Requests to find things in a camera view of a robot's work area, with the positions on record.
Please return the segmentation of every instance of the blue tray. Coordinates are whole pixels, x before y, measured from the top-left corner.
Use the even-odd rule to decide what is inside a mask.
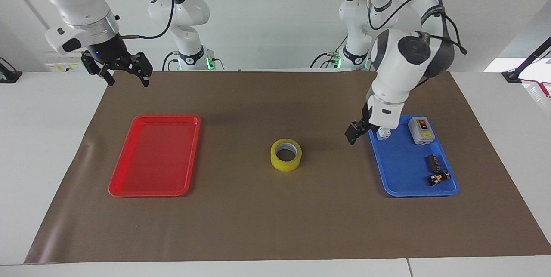
[[[393,197],[446,197],[459,193],[459,184],[453,174],[446,154],[438,140],[429,145],[415,145],[408,122],[413,117],[401,116],[400,124],[392,130],[390,138],[378,140],[377,135],[369,131],[371,145],[381,174],[384,190]],[[451,174],[451,179],[431,187],[427,178],[432,175],[427,156],[436,155],[442,169]]]

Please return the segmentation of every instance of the wall outlet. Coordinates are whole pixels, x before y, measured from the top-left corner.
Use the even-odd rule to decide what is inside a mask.
[[[61,57],[61,58],[47,58],[46,67],[49,71],[78,71],[87,72],[86,68],[82,64],[80,57]]]
[[[69,52],[67,54],[60,54],[55,51],[45,51],[44,57],[46,58],[80,58],[82,56],[82,50]]]
[[[47,58],[46,59],[46,68],[48,71],[57,71],[57,61],[59,61],[59,58]]]

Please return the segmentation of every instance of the plastic tray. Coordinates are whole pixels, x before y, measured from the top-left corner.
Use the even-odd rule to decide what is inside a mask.
[[[369,131],[384,190],[393,197],[456,195],[459,192],[459,183],[438,140],[434,126],[429,121],[436,139],[429,145],[415,145],[408,128],[408,122],[413,117],[421,116],[401,116],[398,128],[392,130],[387,140],[378,140],[376,134]],[[438,157],[440,167],[449,171],[451,179],[433,187],[429,185],[427,178],[432,175],[427,161],[429,155]]]
[[[201,119],[193,114],[144,114],[128,131],[109,184],[116,197],[177,197],[191,183]]]

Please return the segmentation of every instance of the tape roll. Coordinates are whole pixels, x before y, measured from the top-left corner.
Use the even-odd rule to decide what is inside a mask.
[[[277,153],[282,150],[290,150],[295,154],[295,158],[291,161],[283,161],[279,159],[277,156]],[[303,150],[300,147],[298,142],[295,142],[292,139],[280,139],[277,142],[274,142],[272,145],[272,148],[270,150],[270,160],[272,161],[272,165],[281,172],[290,172],[300,165],[300,160],[303,157]]]

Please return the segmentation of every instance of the gray switch box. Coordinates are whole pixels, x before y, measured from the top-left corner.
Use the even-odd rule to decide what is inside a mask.
[[[428,145],[435,140],[433,128],[427,117],[413,117],[408,122],[409,131],[416,145]]]

